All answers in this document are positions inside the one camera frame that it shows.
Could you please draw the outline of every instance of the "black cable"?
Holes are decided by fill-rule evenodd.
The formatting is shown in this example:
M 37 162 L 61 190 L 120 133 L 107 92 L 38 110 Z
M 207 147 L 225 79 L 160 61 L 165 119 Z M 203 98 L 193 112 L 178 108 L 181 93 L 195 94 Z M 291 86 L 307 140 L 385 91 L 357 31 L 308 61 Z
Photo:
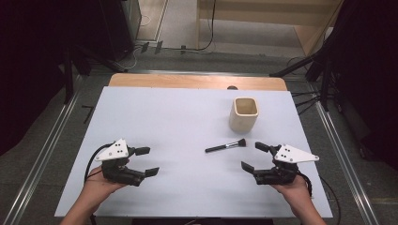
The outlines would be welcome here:
M 313 91 L 313 92 L 292 92 L 292 97 L 303 96 L 303 95 L 310 95 L 310 94 L 318 94 L 320 91 Z
M 319 178 L 321 178 L 321 180 L 325 183 L 325 185 L 328 186 L 328 188 L 330 189 L 331 193 L 333 194 L 334 199 L 336 200 L 337 211 L 339 212 L 339 216 L 337 217 L 337 223 L 336 223 L 336 224 L 339 225 L 339 224 L 340 224 L 340 221 L 342 220 L 342 209 L 341 209 L 341 207 L 340 207 L 339 200 L 337 199 L 337 195 L 336 195 L 336 193 L 334 193 L 334 191 L 333 191 L 333 189 L 331 188 L 331 186 L 329 185 L 329 183 L 326 182 L 326 180 L 325 180 L 322 176 L 319 176 Z
M 87 180 L 88 180 L 88 178 L 90 178 L 91 176 L 96 175 L 96 174 L 101 173 L 101 172 L 102 172 L 102 170 L 99 170 L 98 172 L 94 172 L 93 174 L 90 174 L 89 176 L 87 176 Z
M 88 161 L 87 168 L 85 169 L 84 182 L 87 181 L 88 177 L 90 177 L 90 176 L 92 176 L 92 175 L 95 175 L 95 174 L 101 172 L 101 171 L 99 171 L 99 172 L 95 172 L 94 174 L 88 175 L 89 170 L 90 170 L 90 167 L 91 167 L 91 163 L 93 162 L 94 157 L 99 153 L 100 150 L 102 150 L 102 149 L 104 149 L 104 148 L 108 148 L 108 147 L 110 147 L 111 145 L 112 145 L 112 143 L 104 144 L 104 145 L 101 146 L 99 149 L 97 149 L 97 151 L 93 154 L 93 156 L 91 156 L 91 159 Z M 92 214 L 92 215 L 90 216 L 90 221 L 91 221 L 91 224 L 92 224 L 92 225 L 97 225 L 96 216 L 94 216 L 94 214 Z
M 290 62 L 291 62 L 292 60 L 294 60 L 294 59 L 297 59 L 297 58 L 305 58 L 305 57 L 297 56 L 297 57 L 293 57 L 293 58 L 289 59 L 289 61 L 287 61 L 287 63 L 286 63 L 286 67 L 289 68 Z
M 308 178 L 308 176 L 301 173 L 300 171 L 298 171 L 298 175 L 301 176 L 305 180 L 305 182 L 307 182 L 308 193 L 310 194 L 310 197 L 313 197 L 313 184 L 311 183 L 310 178 Z
M 207 46 L 205 46 L 205 48 L 201 48 L 201 49 L 162 48 L 162 49 L 163 49 L 163 50 L 184 51 L 184 52 L 192 52 L 192 51 L 200 52 L 200 51 L 203 51 L 203 50 L 207 49 L 207 48 L 210 46 L 210 44 L 213 42 L 213 38 L 214 38 L 214 15 L 215 15 L 215 12 L 216 12 L 216 2 L 217 2 L 217 0 L 214 0 L 214 3 L 213 3 L 213 12 L 212 12 L 212 16 L 211 16 L 211 38 L 210 38 L 210 41 L 209 41 L 209 43 L 207 44 Z
M 100 150 L 104 149 L 104 148 L 108 148 L 112 145 L 113 143 L 107 143 L 104 144 L 103 146 L 101 146 L 99 149 L 97 149 L 97 151 L 93 154 L 93 156 L 91 156 L 91 159 L 88 161 L 88 165 L 87 168 L 85 169 L 85 174 L 84 174 L 84 182 L 87 180 L 88 178 L 88 173 L 90 171 L 90 167 L 91 167 L 91 163 L 94 160 L 94 157 L 99 153 Z
M 309 110 L 311 107 L 313 107 L 313 105 L 314 105 L 317 101 L 314 101 L 313 103 L 311 103 L 310 106 L 308 106 L 307 108 L 305 108 L 304 110 L 302 110 L 301 112 L 299 112 L 298 115 L 301 115 L 301 114 L 305 113 L 307 110 Z
M 311 101 L 313 101 L 313 100 L 319 100 L 319 98 L 320 98 L 320 96 L 315 96 L 315 97 L 312 97 L 312 98 L 309 99 L 309 100 L 305 100 L 305 101 L 301 101 L 300 103 L 296 103 L 295 105 L 296 105 L 296 107 L 298 107 L 298 106 L 307 104 L 307 103 L 309 103 L 309 102 L 311 102 Z

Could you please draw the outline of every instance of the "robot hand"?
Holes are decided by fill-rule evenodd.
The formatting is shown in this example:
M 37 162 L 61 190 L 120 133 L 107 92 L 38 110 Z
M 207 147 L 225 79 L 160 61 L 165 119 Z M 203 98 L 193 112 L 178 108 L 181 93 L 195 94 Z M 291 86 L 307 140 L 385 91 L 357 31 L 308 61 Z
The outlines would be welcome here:
M 102 161 L 102 173 L 106 179 L 120 184 L 139 187 L 145 178 L 158 174 L 159 167 L 145 170 L 145 172 L 138 172 L 130 170 L 126 164 L 132 155 L 141 156 L 148 154 L 149 151 L 149 147 L 127 147 L 126 141 L 120 139 L 99 154 L 96 157 L 96 161 Z
M 242 169 L 253 175 L 257 185 L 287 185 L 294 181 L 296 175 L 301 175 L 308 184 L 310 195 L 312 187 L 310 179 L 299 171 L 298 162 L 317 161 L 319 157 L 299 150 L 290 145 L 267 146 L 256 142 L 255 148 L 270 152 L 275 167 L 270 170 L 255 170 L 253 166 L 241 162 Z

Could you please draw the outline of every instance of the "black brush handle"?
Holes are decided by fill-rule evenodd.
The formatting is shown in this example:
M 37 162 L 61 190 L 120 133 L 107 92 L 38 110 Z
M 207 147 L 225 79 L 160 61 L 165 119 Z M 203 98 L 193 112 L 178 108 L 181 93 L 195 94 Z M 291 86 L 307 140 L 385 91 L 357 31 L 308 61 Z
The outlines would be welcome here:
M 222 150 L 224 148 L 226 148 L 225 145 L 220 145 L 220 146 L 217 146 L 217 147 L 207 148 L 205 150 L 205 152 L 209 153 L 209 152 L 213 152 L 213 151 L 217 151 L 217 150 Z

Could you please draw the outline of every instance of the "metal rail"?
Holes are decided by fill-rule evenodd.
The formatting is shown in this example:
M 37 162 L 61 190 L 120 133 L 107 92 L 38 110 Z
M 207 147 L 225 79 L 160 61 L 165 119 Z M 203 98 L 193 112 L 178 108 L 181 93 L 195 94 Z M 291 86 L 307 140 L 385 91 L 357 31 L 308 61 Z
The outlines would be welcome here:
M 19 224 L 21 217 L 23 216 L 23 212 L 26 206 L 29 204 L 30 199 L 33 196 L 33 193 L 38 185 L 38 181 L 42 176 L 44 169 L 47 166 L 47 163 L 53 153 L 53 150 L 56 146 L 56 143 L 61 135 L 65 124 L 67 123 L 70 113 L 73 110 L 73 107 L 76 103 L 76 99 L 78 98 L 80 91 L 83 86 L 83 77 L 78 75 L 75 80 L 76 91 L 73 94 L 69 104 L 64 105 L 61 113 L 58 115 L 58 118 L 55 121 L 55 124 L 47 137 L 46 142 L 38 154 L 38 158 L 36 159 L 35 164 L 33 165 L 30 173 L 27 175 L 23 185 L 21 186 L 18 194 L 11 206 L 11 209 L 8 212 L 6 220 L 4 221 L 4 225 L 11 224 Z

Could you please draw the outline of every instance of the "tripod leg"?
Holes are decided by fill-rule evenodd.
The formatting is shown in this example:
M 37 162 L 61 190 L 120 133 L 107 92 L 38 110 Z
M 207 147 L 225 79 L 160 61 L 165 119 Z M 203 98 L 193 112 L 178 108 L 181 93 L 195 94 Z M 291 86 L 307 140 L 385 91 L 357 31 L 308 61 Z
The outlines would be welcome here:
M 65 74 L 65 89 L 66 89 L 64 104 L 67 104 L 73 95 L 72 63 L 70 58 L 69 47 L 66 47 L 64 49 L 64 66 L 65 66 L 64 74 Z
M 115 65 L 113 65 L 112 63 L 108 62 L 106 59 L 101 58 L 100 56 L 96 55 L 95 53 L 91 52 L 90 50 L 88 50 L 85 47 L 81 47 L 81 46 L 76 46 L 77 49 L 79 51 L 81 51 L 82 53 L 90 56 L 91 58 L 97 60 L 99 63 L 103 64 L 104 66 L 106 66 L 107 68 L 111 69 L 113 72 L 123 72 L 121 71 L 118 67 L 116 67 Z
M 326 63 L 324 76 L 322 79 L 322 87 L 321 87 L 321 105 L 324 107 L 325 111 L 328 112 L 328 90 L 329 90 L 329 80 L 331 76 L 331 60 L 328 59 Z
M 70 55 L 72 62 L 79 74 L 89 76 L 91 71 L 91 66 L 88 64 L 87 60 L 84 59 L 84 56 L 81 52 L 77 51 L 75 48 L 70 49 Z
M 296 70 L 298 68 L 302 68 L 302 67 L 304 67 L 305 65 L 307 65 L 307 64 L 309 64 L 311 62 L 313 62 L 313 58 L 311 56 L 306 57 L 306 58 L 300 60 L 299 62 L 293 64 L 290 67 L 287 67 L 287 68 L 285 68 L 285 69 L 283 69 L 283 70 L 281 70 L 279 72 L 269 74 L 269 77 L 280 77 L 281 78 L 284 75 L 287 75 L 287 74 L 293 72 L 294 70 Z

